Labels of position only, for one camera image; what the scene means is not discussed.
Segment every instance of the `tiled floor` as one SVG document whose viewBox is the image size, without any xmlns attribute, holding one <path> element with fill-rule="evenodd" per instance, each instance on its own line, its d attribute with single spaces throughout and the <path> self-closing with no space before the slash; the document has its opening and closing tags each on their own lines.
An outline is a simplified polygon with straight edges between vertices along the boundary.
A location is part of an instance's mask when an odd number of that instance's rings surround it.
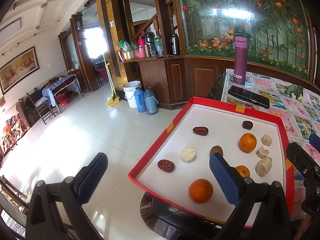
<svg viewBox="0 0 320 240">
<path fill-rule="evenodd" d="M 39 120 L 7 154 L 4 176 L 30 200 L 35 183 L 61 182 L 76 173 L 98 152 L 108 156 L 108 169 L 83 209 L 105 239 L 161 239 L 140 216 L 144 191 L 127 173 L 178 110 L 159 109 L 156 115 L 138 113 L 126 101 L 110 108 L 110 86 L 77 96 L 47 125 Z M 62 205 L 58 205 L 68 222 Z"/>
</svg>

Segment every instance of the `framed painting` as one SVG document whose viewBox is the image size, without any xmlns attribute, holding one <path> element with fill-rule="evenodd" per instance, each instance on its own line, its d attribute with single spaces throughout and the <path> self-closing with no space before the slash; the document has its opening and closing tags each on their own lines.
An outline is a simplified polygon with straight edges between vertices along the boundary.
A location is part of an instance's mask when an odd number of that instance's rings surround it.
<svg viewBox="0 0 320 240">
<path fill-rule="evenodd" d="M 0 86 L 4 95 L 22 79 L 39 69 L 36 48 L 19 54 L 0 69 Z"/>
</svg>

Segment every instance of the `blue tablecloth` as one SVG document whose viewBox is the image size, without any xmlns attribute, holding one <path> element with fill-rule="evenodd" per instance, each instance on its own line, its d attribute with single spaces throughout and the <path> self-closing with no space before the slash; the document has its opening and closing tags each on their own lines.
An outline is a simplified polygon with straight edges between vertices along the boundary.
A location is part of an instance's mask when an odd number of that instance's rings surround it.
<svg viewBox="0 0 320 240">
<path fill-rule="evenodd" d="M 56 101 L 54 100 L 54 97 L 53 97 L 53 93 L 52 93 L 52 90 L 54 90 L 58 85 L 62 84 L 63 82 L 65 82 L 68 78 L 74 76 L 73 75 L 69 75 L 53 84 L 50 85 L 50 87 L 47 87 L 47 88 L 44 88 L 42 90 L 42 95 L 44 97 L 46 97 L 48 99 L 48 102 L 51 106 L 56 106 Z M 78 79 L 76 78 L 76 83 L 73 83 L 71 85 L 69 85 L 68 87 L 68 91 L 78 91 L 77 88 L 76 88 L 76 85 L 78 86 L 78 89 L 80 91 L 80 85 L 79 85 L 79 82 L 78 82 Z"/>
</svg>

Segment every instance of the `white bucket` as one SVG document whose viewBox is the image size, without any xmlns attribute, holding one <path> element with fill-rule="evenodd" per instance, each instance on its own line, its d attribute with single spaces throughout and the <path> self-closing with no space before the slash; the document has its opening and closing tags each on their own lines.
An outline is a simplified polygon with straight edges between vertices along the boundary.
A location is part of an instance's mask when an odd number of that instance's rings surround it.
<svg viewBox="0 0 320 240">
<path fill-rule="evenodd" d="M 136 98 L 134 97 L 134 92 L 136 88 L 141 88 L 140 81 L 131 81 L 123 86 L 123 91 L 125 93 L 125 99 L 128 100 L 129 106 L 131 108 L 137 108 Z"/>
</svg>

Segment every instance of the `bright window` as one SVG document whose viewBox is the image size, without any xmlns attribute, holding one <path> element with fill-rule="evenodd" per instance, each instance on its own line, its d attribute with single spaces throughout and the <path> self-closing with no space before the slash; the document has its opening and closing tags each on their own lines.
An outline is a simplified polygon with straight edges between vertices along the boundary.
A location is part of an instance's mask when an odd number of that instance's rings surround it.
<svg viewBox="0 0 320 240">
<path fill-rule="evenodd" d="M 84 37 L 90 58 L 97 58 L 107 50 L 107 44 L 100 27 L 85 29 Z"/>
</svg>

